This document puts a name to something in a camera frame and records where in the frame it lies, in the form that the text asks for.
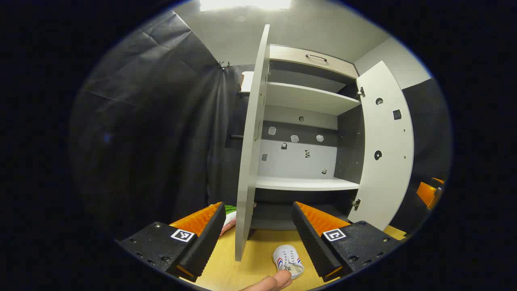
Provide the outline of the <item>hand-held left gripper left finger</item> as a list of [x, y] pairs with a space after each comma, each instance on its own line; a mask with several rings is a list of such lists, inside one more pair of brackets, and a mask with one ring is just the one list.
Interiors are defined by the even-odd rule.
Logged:
[[218, 202], [171, 224], [153, 222], [118, 241], [150, 267], [195, 282], [219, 239], [227, 214]]

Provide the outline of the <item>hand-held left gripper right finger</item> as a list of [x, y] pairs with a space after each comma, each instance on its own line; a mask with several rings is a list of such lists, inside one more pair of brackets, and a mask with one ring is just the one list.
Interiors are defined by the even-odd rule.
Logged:
[[366, 221], [349, 223], [298, 201], [292, 221], [324, 282], [358, 272], [403, 243]]

